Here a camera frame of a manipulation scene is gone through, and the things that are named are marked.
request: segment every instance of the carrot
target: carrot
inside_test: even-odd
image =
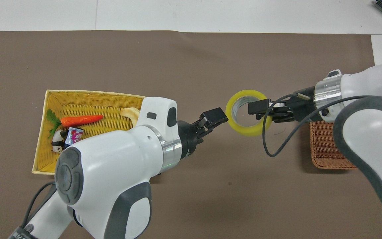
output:
[[[61,124],[64,127],[73,127],[79,126],[82,124],[89,124],[99,121],[103,118],[102,115],[86,115],[86,116],[78,116],[78,117],[64,117],[61,118]]]

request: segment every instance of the toy panda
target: toy panda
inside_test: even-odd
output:
[[[61,129],[57,130],[54,133],[53,141],[51,142],[53,149],[51,151],[56,153],[61,153],[61,151],[63,151],[69,146],[64,143],[64,137],[66,135],[67,135],[67,131],[61,130]]]

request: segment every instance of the roll of tape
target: roll of tape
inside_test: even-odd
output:
[[[260,135],[263,129],[263,118],[259,121],[259,123],[253,126],[242,126],[238,124],[237,122],[237,113],[238,113],[238,109],[240,109],[241,106],[250,102],[264,100],[266,98],[267,97],[264,94],[254,90],[244,90],[233,95],[231,99],[229,99],[228,104],[226,105],[226,111],[225,111],[226,116],[229,119],[228,123],[231,126],[231,128],[244,136]],[[266,127],[265,127],[266,129],[269,128],[271,122],[272,122],[272,117],[268,117],[266,119]]]

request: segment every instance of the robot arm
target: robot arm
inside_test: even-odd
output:
[[[367,97],[343,101],[356,96]],[[382,65],[357,74],[331,71],[316,86],[296,91],[288,100],[260,100],[249,103],[248,110],[257,119],[269,115],[274,122],[334,122],[338,149],[364,173],[382,202]]]
[[[60,154],[56,192],[9,239],[56,239],[72,220],[97,239],[138,237],[151,218],[150,178],[191,155],[226,121],[220,108],[192,124],[177,121],[175,101],[145,98],[134,128],[83,139]]]

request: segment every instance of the brown paper mat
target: brown paper mat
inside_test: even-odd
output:
[[[192,122],[243,89],[277,99],[370,66],[368,35],[0,32],[0,238],[51,180],[31,173],[46,89],[167,97]],[[271,151],[294,126],[267,131]],[[382,205],[361,172],[325,171],[311,162],[308,126],[270,158],[260,137],[221,125],[151,180],[141,238],[382,238]],[[71,224],[61,238],[91,237]]]

